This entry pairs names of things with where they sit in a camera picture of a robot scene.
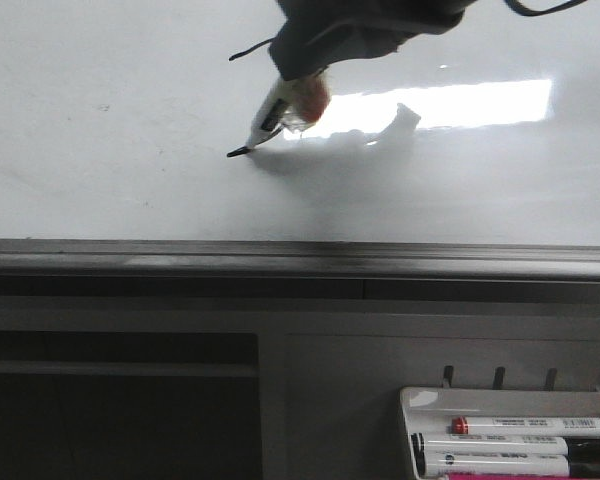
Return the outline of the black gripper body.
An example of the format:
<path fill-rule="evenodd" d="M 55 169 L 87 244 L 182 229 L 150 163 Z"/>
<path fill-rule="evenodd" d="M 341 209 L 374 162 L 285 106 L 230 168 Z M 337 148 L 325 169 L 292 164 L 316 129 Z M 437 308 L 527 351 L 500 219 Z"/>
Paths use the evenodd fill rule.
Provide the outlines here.
<path fill-rule="evenodd" d="M 334 63 L 384 57 L 418 35 L 441 35 L 464 1 L 282 1 L 286 21 L 269 46 L 281 77 L 295 80 Z"/>

